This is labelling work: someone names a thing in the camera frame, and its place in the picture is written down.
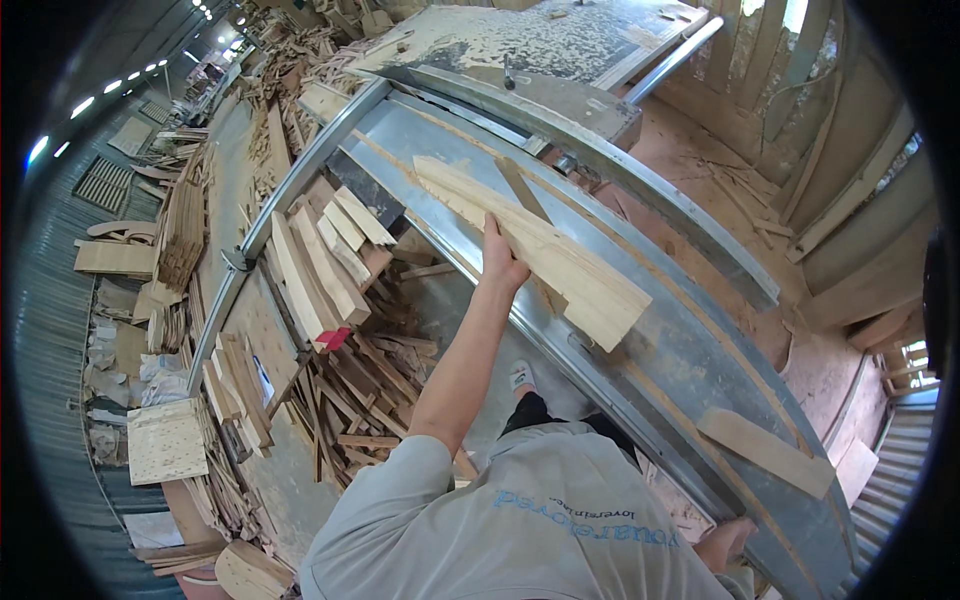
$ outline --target fluorescent light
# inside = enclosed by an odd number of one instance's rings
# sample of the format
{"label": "fluorescent light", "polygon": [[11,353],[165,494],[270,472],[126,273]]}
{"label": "fluorescent light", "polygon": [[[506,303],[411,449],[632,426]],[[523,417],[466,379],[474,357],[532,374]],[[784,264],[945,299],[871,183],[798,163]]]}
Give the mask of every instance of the fluorescent light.
{"label": "fluorescent light", "polygon": [[84,110],[86,110],[86,108],[89,107],[91,104],[93,104],[93,96],[90,96],[83,102],[79,103],[77,107],[73,109],[73,114],[70,115],[70,118],[76,119],[77,115],[83,112]]}
{"label": "fluorescent light", "polygon": [[34,161],[37,155],[43,152],[43,149],[47,147],[47,142],[50,140],[49,135],[44,135],[39,139],[34,148],[30,151],[30,156],[27,158],[27,164],[30,164]]}

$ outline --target table saw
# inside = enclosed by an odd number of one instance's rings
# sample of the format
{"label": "table saw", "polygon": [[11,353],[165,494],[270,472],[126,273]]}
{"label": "table saw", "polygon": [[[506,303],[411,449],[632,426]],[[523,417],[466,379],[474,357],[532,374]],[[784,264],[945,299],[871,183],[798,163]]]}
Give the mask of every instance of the table saw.
{"label": "table saw", "polygon": [[[415,28],[415,19],[404,26]],[[384,43],[409,43],[412,37],[403,36],[404,26]],[[452,45],[469,54],[469,44]],[[591,91],[591,75],[584,76],[589,81],[560,81],[549,65],[536,60],[522,65],[515,61],[523,68],[511,71],[502,62],[464,64],[449,52],[439,61],[424,59],[426,55],[412,62],[356,65],[370,81],[298,158],[237,252],[225,253],[230,268],[197,353],[210,353],[270,235],[270,214],[289,208],[320,169],[328,168],[374,207],[384,226],[408,221],[476,283],[482,270],[482,234],[420,187],[413,158],[434,156],[458,165],[514,199],[494,164],[495,157],[510,158],[555,227],[652,298],[609,353],[562,314],[554,314],[531,282],[516,296],[511,323],[708,515],[717,521],[741,515],[754,519],[759,532],[748,539],[747,557],[784,597],[831,596],[857,555],[851,515],[837,480],[823,500],[814,499],[710,442],[696,428],[707,408],[725,408],[807,456],[827,458],[797,400],[702,288],[566,174],[576,169],[610,180],[656,210],[757,309],[776,304],[776,283],[703,209],[618,147],[638,126],[639,112],[599,88]],[[613,67],[610,60],[605,64]],[[668,72],[668,66],[654,71]],[[514,80],[513,91],[502,84],[505,77]],[[607,118],[604,113],[618,116]],[[561,168],[538,158],[546,144],[564,153]],[[195,375],[192,383],[199,385]]]}

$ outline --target man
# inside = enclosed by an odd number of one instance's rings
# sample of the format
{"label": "man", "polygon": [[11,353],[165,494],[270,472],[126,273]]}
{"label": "man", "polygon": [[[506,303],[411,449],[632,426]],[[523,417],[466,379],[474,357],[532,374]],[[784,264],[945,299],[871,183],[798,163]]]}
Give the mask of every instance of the man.
{"label": "man", "polygon": [[300,568],[303,597],[753,598],[749,568],[724,571],[754,524],[742,517],[691,547],[625,436],[602,417],[551,419],[522,361],[510,373],[520,402],[490,465],[452,490],[452,457],[487,395],[510,306],[530,275],[493,216],[485,229],[483,275],[409,437],[344,492]]}

